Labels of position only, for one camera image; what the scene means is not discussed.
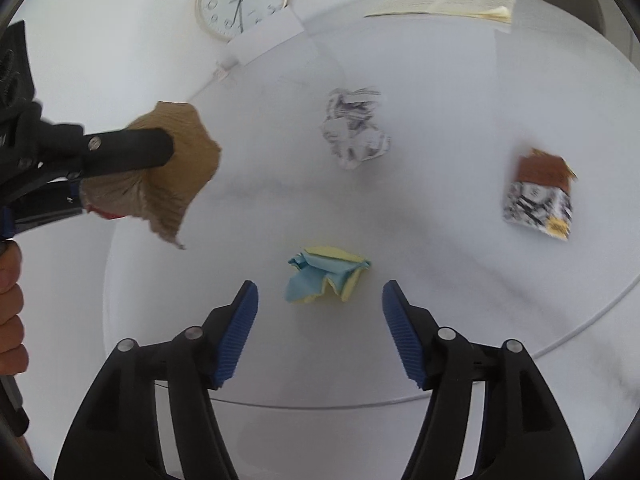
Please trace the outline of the person's left hand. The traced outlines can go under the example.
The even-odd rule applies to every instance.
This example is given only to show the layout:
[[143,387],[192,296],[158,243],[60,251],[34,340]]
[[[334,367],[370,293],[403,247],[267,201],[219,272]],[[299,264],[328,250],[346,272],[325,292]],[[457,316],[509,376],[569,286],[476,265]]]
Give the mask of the person's left hand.
[[24,346],[25,330],[20,314],[24,296],[18,279],[22,252],[15,242],[7,242],[1,255],[0,271],[0,374],[14,376],[27,370],[29,357]]

